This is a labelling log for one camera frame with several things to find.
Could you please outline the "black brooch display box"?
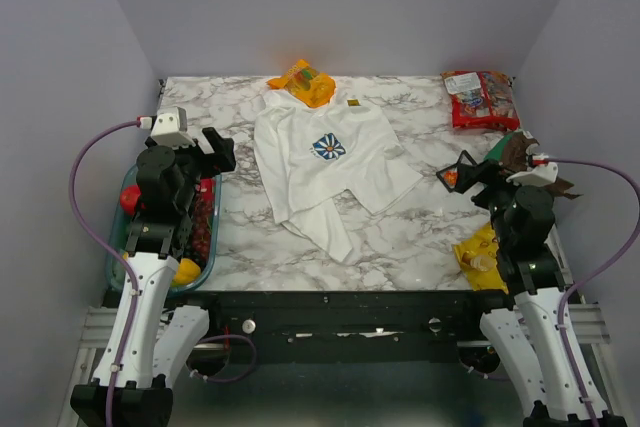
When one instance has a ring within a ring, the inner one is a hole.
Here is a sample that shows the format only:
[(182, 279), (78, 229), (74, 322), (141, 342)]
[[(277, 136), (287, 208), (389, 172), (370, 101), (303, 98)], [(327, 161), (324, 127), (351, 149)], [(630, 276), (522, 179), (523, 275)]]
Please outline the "black brooch display box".
[[(457, 161), (436, 172), (436, 177), (449, 193), (464, 193), (476, 183), (480, 165), (474, 160), (467, 150), (463, 150)], [(455, 185), (448, 184), (444, 179), (444, 174), (449, 171), (457, 173)]]

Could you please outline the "red maple leaf brooch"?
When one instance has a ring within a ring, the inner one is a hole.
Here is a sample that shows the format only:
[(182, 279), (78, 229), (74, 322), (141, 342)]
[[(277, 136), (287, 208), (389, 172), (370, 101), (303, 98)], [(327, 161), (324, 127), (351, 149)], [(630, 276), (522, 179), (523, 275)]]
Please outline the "red maple leaf brooch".
[(444, 174), (445, 181), (450, 185), (455, 185), (457, 182), (457, 173), (454, 171), (449, 171)]

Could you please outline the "white t-shirt daisy print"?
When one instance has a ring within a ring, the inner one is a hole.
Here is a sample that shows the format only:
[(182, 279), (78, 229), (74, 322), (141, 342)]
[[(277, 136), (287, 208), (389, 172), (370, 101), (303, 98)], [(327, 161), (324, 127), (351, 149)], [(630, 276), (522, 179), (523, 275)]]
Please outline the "white t-shirt daisy print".
[(377, 215), (422, 179), (383, 110), (337, 92), (311, 108), (291, 94), (263, 96), (254, 155), (275, 223), (306, 238), (339, 263), (353, 263), (352, 243), (334, 199), (350, 192)]

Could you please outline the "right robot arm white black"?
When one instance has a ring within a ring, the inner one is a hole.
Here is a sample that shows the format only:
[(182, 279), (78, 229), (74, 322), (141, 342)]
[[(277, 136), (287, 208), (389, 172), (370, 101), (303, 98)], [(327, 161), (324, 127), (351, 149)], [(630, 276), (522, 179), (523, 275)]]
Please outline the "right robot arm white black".
[(460, 314), (469, 337), (486, 337), (518, 394), (526, 426), (624, 426), (589, 372), (570, 317), (571, 292), (546, 241), (554, 198), (544, 187), (516, 184), (495, 160), (470, 167), (483, 184), (473, 203), (490, 214), (497, 268), (509, 307), (476, 304)]

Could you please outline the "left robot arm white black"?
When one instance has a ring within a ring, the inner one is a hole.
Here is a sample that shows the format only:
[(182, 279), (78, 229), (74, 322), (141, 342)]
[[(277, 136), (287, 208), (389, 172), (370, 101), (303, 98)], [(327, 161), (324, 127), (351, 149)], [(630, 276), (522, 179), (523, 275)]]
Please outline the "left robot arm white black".
[(136, 160), (140, 196), (122, 250), (107, 246), (125, 280), (111, 335), (91, 379), (73, 388), (70, 405), (87, 426), (165, 426), (173, 385), (198, 341), (214, 340), (220, 315), (185, 306), (161, 325), (164, 304), (192, 230), (202, 181), (236, 167), (234, 142), (214, 128), (199, 142), (173, 147), (148, 138)]

